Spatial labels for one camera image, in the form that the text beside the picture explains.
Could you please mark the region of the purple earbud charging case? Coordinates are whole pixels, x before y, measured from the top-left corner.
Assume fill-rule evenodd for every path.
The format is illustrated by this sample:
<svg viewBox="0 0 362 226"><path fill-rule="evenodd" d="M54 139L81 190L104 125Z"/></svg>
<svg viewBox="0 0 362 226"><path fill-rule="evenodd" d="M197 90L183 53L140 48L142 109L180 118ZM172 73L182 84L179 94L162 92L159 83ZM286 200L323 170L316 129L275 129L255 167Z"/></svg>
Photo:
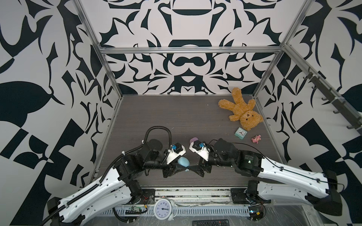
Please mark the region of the purple earbud charging case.
<svg viewBox="0 0 362 226"><path fill-rule="evenodd" d="M194 137L190 140L190 144L193 145L197 141L199 141L199 139L197 137Z"/></svg>

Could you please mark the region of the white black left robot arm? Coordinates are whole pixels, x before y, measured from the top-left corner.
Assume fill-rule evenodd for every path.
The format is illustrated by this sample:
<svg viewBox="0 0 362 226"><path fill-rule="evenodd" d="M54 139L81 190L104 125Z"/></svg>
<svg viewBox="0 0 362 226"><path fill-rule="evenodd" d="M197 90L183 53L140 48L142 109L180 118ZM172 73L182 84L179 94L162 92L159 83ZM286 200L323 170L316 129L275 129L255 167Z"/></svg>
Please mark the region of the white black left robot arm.
<svg viewBox="0 0 362 226"><path fill-rule="evenodd" d="M48 201L49 215L44 226L83 226L96 215L118 205L139 202L143 192L137 177L148 170L162 170L165 178L185 170L178 160L186 154L180 143L172 143L171 131L164 126L150 127L141 145L122 152L103 175L66 198Z"/></svg>

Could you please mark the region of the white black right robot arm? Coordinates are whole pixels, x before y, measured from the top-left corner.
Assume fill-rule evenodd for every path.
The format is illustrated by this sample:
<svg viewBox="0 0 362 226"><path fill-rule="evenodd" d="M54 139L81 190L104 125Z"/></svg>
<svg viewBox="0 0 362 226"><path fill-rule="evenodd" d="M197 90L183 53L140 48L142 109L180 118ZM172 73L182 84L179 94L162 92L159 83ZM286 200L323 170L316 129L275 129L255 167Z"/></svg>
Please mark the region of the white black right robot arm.
<svg viewBox="0 0 362 226"><path fill-rule="evenodd" d="M214 145L190 140L189 149L200 156L197 173L210 173L213 166L231 167L244 177L268 179L279 184L250 181L247 196L251 200L291 199L312 205L318 212L341 216L343 210L341 194L335 172L322 173L297 169L274 161L258 150L239 150L233 143L222 138Z"/></svg>

